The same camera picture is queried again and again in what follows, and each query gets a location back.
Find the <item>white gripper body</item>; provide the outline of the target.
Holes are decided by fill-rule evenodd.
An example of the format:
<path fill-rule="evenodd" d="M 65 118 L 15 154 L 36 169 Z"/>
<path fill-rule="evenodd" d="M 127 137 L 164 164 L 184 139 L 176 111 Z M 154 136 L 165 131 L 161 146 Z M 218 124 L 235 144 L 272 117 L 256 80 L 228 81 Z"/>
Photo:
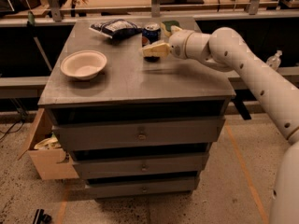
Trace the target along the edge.
<path fill-rule="evenodd" d="M 181 30 L 169 37 L 170 53 L 180 59 L 192 58 L 192 30 Z"/>

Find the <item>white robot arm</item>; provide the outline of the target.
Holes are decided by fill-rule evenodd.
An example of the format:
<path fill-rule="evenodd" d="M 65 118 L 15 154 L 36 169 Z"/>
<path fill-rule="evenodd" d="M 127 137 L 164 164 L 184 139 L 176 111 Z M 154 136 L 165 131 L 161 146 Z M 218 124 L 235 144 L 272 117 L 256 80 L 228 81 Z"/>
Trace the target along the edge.
<path fill-rule="evenodd" d="M 259 59 L 242 36 L 222 27 L 212 34 L 174 26 L 166 42 L 142 48 L 145 57 L 173 55 L 222 72 L 236 71 L 291 146 L 278 168 L 269 224 L 299 224 L 299 89 Z"/>

